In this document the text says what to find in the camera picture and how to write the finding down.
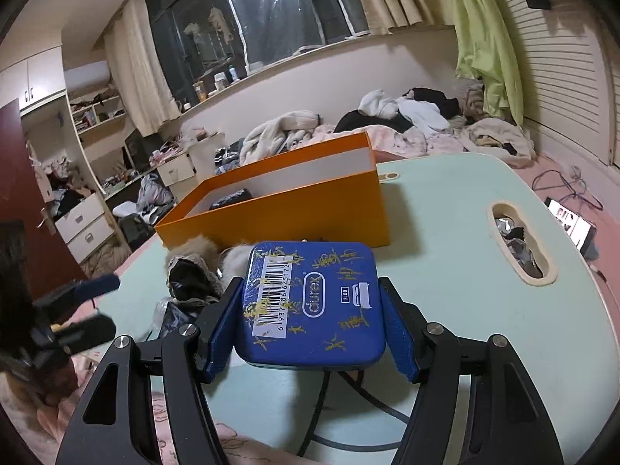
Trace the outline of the black lace garment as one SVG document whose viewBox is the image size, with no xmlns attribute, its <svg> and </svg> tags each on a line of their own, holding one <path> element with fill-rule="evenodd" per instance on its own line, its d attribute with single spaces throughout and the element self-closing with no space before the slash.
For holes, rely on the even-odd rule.
<svg viewBox="0 0 620 465">
<path fill-rule="evenodd" d="M 177 301 L 218 301 L 223 293 L 217 273 L 198 254 L 176 255 L 167 264 L 167 286 Z"/>
</svg>

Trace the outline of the lime green hanging garment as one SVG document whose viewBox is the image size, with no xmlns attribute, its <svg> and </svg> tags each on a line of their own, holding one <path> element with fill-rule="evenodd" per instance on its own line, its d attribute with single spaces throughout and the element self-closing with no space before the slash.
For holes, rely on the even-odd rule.
<svg viewBox="0 0 620 465">
<path fill-rule="evenodd" d="M 496 0 L 449 0 L 456 31 L 459 78 L 480 80 L 483 110 L 524 124 L 524 92 L 515 49 Z"/>
</svg>

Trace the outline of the brown fluffy pompom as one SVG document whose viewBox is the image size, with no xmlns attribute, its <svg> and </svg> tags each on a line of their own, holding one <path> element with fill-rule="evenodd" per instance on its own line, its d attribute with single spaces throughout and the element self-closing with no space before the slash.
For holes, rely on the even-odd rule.
<svg viewBox="0 0 620 465">
<path fill-rule="evenodd" d="M 199 255 L 206 262 L 210 271 L 219 267 L 220 251 L 216 244 L 204 235 L 198 235 L 185 241 L 180 246 L 169 249 L 165 257 L 165 265 L 169 265 L 174 256 Z"/>
</svg>

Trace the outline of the white drawer cabinet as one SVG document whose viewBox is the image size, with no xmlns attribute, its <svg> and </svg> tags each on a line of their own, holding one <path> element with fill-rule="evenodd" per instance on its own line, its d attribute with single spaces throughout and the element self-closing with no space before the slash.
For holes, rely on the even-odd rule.
<svg viewBox="0 0 620 465">
<path fill-rule="evenodd" d="M 56 228 L 76 262 L 84 262 L 105 241 L 115 235 L 98 194 L 90 194 L 55 222 Z"/>
</svg>

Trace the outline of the white fluffy pompom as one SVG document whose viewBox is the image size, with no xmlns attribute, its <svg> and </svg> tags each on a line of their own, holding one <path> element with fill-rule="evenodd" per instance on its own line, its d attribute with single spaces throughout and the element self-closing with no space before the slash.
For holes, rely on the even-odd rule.
<svg viewBox="0 0 620 465">
<path fill-rule="evenodd" d="M 227 249 L 221 257 L 221 282 L 226 290 L 235 277 L 245 278 L 254 245 L 237 245 Z"/>
</svg>

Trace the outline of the blue tin box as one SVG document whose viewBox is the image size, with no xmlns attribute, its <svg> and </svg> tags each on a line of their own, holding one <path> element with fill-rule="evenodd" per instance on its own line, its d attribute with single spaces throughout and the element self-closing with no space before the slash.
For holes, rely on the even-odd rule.
<svg viewBox="0 0 620 465">
<path fill-rule="evenodd" d="M 345 241 L 265 241 L 251 252 L 235 351 L 257 366 L 359 370 L 386 348 L 372 250 Z"/>
</svg>

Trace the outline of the cream knit sweater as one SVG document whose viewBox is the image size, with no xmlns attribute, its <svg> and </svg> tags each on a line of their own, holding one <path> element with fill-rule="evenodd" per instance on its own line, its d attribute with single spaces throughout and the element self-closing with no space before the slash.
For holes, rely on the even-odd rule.
<svg viewBox="0 0 620 465">
<path fill-rule="evenodd" d="M 312 138 L 320 123 L 322 118 L 319 114 L 308 110 L 295 110 L 258 125 L 242 143 L 239 164 L 245 166 L 294 150 Z"/>
</svg>

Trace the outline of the pink floral blanket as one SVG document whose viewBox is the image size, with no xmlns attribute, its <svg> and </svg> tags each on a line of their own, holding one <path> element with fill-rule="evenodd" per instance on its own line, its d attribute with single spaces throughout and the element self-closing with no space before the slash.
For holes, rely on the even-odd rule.
<svg viewBox="0 0 620 465">
<path fill-rule="evenodd" d="M 60 443 L 68 421 L 74 412 L 86 382 L 86 374 L 79 382 L 78 391 L 62 400 L 57 407 L 39 406 L 24 389 L 18 387 L 7 373 L 1 375 L 1 406 L 16 427 L 29 450 L 34 452 L 43 464 L 56 462 Z M 155 433 L 158 437 L 158 451 L 164 464 L 177 463 L 177 452 L 169 424 L 168 412 L 163 394 L 152 394 L 152 413 L 155 419 Z M 217 424 L 217 435 L 231 464 L 308 464 L 308 459 L 295 456 L 282 449 L 270 447 L 262 442 L 242 436 L 230 426 Z"/>
</svg>

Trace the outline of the orange cardboard box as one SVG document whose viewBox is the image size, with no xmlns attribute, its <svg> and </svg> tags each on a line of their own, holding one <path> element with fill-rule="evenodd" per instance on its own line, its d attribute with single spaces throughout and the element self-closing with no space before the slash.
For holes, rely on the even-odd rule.
<svg viewBox="0 0 620 465">
<path fill-rule="evenodd" d="M 247 188 L 252 200 L 210 211 Z M 331 139 L 204 179 L 155 227 L 172 249 L 198 235 L 220 248 L 264 240 L 386 246 L 390 231 L 366 133 Z"/>
</svg>

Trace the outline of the white clothes pile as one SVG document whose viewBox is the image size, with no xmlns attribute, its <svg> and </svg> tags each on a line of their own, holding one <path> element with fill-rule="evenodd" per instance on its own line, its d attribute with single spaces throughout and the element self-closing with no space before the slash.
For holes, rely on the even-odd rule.
<svg viewBox="0 0 620 465">
<path fill-rule="evenodd" d="M 403 96 L 394 99 L 387 96 L 382 89 L 367 93 L 360 101 L 358 109 L 368 117 L 385 121 L 394 121 L 401 115 L 425 136 L 447 133 L 451 129 L 449 121 L 440 113 L 436 104 Z"/>
</svg>

